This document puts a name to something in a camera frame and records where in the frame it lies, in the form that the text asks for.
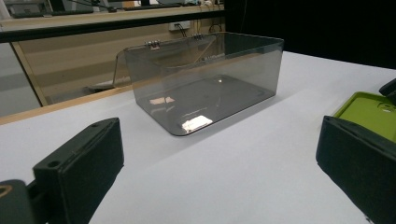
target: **table surface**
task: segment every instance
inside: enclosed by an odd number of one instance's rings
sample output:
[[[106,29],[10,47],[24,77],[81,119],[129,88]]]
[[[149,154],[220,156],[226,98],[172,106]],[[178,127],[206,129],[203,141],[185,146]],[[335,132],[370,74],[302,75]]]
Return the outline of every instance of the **table surface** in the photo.
[[[164,130],[132,91],[0,126],[1,180],[101,119],[120,118],[125,166],[92,223],[367,223],[317,165],[320,125],[354,92],[396,71],[284,52],[275,97],[186,137]]]

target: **shelf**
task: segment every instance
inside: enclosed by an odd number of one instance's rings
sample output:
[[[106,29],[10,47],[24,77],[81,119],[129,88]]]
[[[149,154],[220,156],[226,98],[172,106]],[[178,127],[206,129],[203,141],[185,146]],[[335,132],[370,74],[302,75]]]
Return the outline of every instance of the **shelf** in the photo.
[[[172,21],[192,21],[225,16],[224,6],[178,7],[138,11],[99,12],[52,18],[0,21],[0,43],[81,35],[147,26]]]

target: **clear plastic container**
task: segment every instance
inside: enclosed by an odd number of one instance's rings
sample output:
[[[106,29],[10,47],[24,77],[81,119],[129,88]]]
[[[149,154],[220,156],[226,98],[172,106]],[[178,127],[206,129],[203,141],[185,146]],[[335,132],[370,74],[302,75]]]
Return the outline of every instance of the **clear plastic container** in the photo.
[[[119,54],[114,82],[129,71],[137,104],[186,135],[274,96],[283,42],[232,33],[149,42]]]

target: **white tabletop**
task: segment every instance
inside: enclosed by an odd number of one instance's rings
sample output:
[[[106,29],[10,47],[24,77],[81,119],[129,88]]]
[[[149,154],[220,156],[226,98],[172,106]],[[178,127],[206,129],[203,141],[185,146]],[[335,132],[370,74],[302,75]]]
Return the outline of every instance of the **white tabletop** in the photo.
[[[284,52],[277,94],[174,137],[131,91],[0,126],[0,180],[32,167],[86,126],[120,118],[125,166],[92,223],[367,223],[317,165],[324,115],[396,71]]]

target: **black device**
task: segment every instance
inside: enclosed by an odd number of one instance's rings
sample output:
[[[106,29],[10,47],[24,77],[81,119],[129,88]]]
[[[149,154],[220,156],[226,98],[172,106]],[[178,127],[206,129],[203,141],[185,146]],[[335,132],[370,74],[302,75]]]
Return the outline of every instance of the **black device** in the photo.
[[[396,79],[379,92],[395,104]],[[357,123],[325,116],[316,159],[369,219],[396,223],[396,143]]]
[[[49,0],[52,11],[65,11],[64,2],[62,0]]]
[[[89,223],[123,162],[120,120],[96,122],[39,162],[27,187],[0,182],[0,223]]]
[[[112,2],[140,2],[140,5],[141,6],[150,6],[150,2],[149,2],[149,0],[140,0],[140,1],[138,1],[138,0],[107,0],[109,3],[112,3]]]
[[[14,13],[11,16],[15,19],[20,18],[38,18],[38,17],[54,17],[54,16],[70,16],[80,14],[90,14],[93,10],[74,10],[74,11],[52,11],[52,12],[23,12]]]
[[[160,8],[170,8],[170,7],[180,7],[179,4],[167,4],[167,5],[150,5],[150,6],[142,6],[142,7],[123,7],[124,11],[138,11],[138,10],[146,10],[146,9],[160,9]]]

